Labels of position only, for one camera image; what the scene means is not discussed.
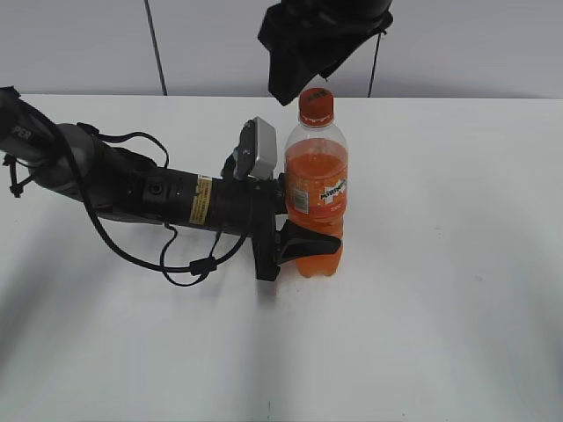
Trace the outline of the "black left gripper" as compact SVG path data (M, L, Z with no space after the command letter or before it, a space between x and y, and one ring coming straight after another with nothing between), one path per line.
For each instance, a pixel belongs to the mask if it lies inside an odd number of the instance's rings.
M247 238L252 241L256 278L265 281L277 278L281 264L339 250L338 237L311 231L290 220L276 231L276 216L286 213L282 204L285 193L284 172L269 180L212 181L207 227L238 237L235 245L216 259L218 265L233 258Z

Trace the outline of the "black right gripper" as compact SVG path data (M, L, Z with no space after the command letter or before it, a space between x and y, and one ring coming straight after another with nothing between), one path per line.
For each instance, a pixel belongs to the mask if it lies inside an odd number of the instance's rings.
M268 90L287 106L317 74L327 79L363 44L376 39L370 80L393 22L389 1L280 1L267 8L258 39L269 53ZM339 43L325 65L325 45Z

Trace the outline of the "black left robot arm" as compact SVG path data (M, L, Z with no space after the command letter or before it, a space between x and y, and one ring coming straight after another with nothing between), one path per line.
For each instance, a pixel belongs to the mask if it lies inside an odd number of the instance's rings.
M103 220L203 229L250 241L255 273L273 281L282 264L332 255L336 236L276 218L286 213L286 183L274 173L274 128L261 118L242 127L219 178L172 169L125 148L125 135L105 135L85 123L56 124L13 87L1 90L1 150L11 171L80 201L106 244Z

